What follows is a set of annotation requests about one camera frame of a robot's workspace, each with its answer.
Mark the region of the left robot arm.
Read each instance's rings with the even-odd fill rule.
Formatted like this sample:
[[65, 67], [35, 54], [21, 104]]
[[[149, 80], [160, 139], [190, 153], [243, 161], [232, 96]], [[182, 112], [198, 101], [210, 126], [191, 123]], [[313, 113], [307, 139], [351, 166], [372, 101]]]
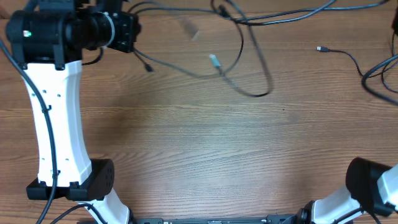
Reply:
[[141, 27], [123, 1], [30, 1], [6, 26], [4, 53], [24, 79], [34, 115], [39, 171], [30, 200], [57, 198], [86, 208], [96, 223], [134, 223], [116, 194], [114, 164], [92, 159], [83, 139], [80, 80], [84, 50], [131, 53]]

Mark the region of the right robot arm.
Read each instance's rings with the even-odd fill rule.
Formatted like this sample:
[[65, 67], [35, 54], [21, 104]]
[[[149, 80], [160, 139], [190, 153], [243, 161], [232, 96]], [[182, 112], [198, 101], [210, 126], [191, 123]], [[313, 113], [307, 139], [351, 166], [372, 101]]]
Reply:
[[368, 213], [378, 216], [397, 212], [397, 166], [357, 157], [346, 171], [345, 185], [331, 195], [301, 208], [294, 223], [349, 223]]

